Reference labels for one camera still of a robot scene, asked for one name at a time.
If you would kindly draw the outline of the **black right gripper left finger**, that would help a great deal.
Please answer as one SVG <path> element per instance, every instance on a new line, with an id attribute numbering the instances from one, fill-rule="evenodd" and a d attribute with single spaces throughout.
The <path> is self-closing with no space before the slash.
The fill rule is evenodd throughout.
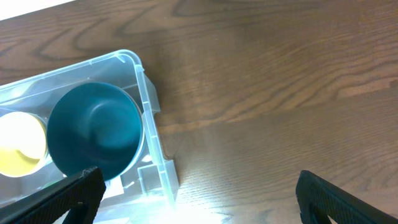
<path id="1" fill-rule="evenodd" d="M 90 167 L 1 209 L 1 223 L 94 222 L 106 186 L 102 172 Z"/>

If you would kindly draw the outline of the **yellow bowl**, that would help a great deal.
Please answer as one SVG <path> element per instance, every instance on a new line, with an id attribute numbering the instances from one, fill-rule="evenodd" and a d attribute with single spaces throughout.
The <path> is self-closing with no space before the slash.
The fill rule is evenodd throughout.
<path id="1" fill-rule="evenodd" d="M 15 111 L 1 116 L 1 174 L 23 177 L 42 168 L 47 157 L 45 123 Z"/>

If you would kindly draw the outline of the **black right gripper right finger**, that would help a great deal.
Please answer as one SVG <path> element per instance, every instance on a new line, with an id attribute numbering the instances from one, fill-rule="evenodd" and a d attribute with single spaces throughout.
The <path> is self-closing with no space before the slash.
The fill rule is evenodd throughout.
<path id="1" fill-rule="evenodd" d="M 300 172 L 295 188 L 303 224 L 397 223 L 388 215 L 308 170 Z"/>

